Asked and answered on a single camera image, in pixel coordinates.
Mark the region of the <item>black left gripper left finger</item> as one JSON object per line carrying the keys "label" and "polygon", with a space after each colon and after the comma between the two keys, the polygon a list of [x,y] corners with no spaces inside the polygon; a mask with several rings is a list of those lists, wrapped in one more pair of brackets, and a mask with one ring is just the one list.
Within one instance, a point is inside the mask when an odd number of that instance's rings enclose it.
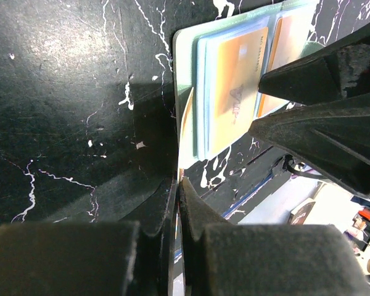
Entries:
{"label": "black left gripper left finger", "polygon": [[116,222],[0,226],[0,295],[171,295],[177,188]]}

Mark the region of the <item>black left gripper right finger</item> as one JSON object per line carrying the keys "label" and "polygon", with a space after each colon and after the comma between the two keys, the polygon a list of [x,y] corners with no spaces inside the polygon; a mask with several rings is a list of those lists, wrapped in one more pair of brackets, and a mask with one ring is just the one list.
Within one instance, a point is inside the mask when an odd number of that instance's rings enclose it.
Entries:
{"label": "black left gripper right finger", "polygon": [[333,226],[234,225],[179,184],[186,295],[370,295]]}

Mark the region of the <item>orange credit card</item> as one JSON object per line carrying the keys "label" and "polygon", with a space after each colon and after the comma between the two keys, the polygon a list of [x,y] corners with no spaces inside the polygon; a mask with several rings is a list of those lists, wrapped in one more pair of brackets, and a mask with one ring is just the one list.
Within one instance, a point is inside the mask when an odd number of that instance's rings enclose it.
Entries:
{"label": "orange credit card", "polygon": [[268,27],[254,27],[217,45],[210,98],[206,158],[211,159],[241,138],[253,120],[268,37]]}
{"label": "orange credit card", "polygon": [[194,88],[188,94],[184,112],[181,118],[179,134],[179,155],[178,155],[178,181],[181,181],[185,169],[194,163],[194,135],[193,135],[193,104]]}
{"label": "orange credit card", "polygon": [[[268,60],[267,72],[297,60],[308,35],[310,16],[305,12],[292,12],[278,17]],[[267,94],[262,94],[257,118],[276,111],[289,101]]]}

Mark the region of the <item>mint green card holder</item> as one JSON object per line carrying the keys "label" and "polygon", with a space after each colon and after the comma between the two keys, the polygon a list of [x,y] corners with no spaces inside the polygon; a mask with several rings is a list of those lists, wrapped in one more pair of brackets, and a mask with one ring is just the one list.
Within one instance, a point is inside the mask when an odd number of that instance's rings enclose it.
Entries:
{"label": "mint green card holder", "polygon": [[[216,70],[216,62],[213,59],[217,57],[218,43],[244,33],[250,28],[267,26],[268,37],[266,39],[265,54],[261,68],[261,78],[267,72],[278,17],[286,13],[305,12],[310,16],[308,25],[309,33],[317,4],[316,1],[282,1],[271,3],[232,17],[184,28],[175,33],[173,38],[173,66],[178,143],[181,118],[189,91],[191,88],[194,88],[192,104],[194,135],[193,164],[204,160],[216,160],[219,155],[211,159],[206,158],[205,155],[210,112],[212,109],[210,88]],[[313,44],[308,41],[307,35],[303,51],[299,58],[311,54],[319,48],[319,44]],[[259,80],[257,82],[257,99],[252,122],[259,119],[257,118],[257,113],[262,95],[258,90]]]}

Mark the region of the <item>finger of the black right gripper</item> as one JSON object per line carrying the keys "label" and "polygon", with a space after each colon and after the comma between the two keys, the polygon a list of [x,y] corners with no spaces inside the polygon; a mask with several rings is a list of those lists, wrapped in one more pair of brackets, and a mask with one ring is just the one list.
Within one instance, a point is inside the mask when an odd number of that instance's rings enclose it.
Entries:
{"label": "finger of the black right gripper", "polygon": [[249,133],[370,196],[370,93],[273,113],[255,120]]}
{"label": "finger of the black right gripper", "polygon": [[303,105],[347,99],[370,103],[370,23],[264,74],[258,90]]}

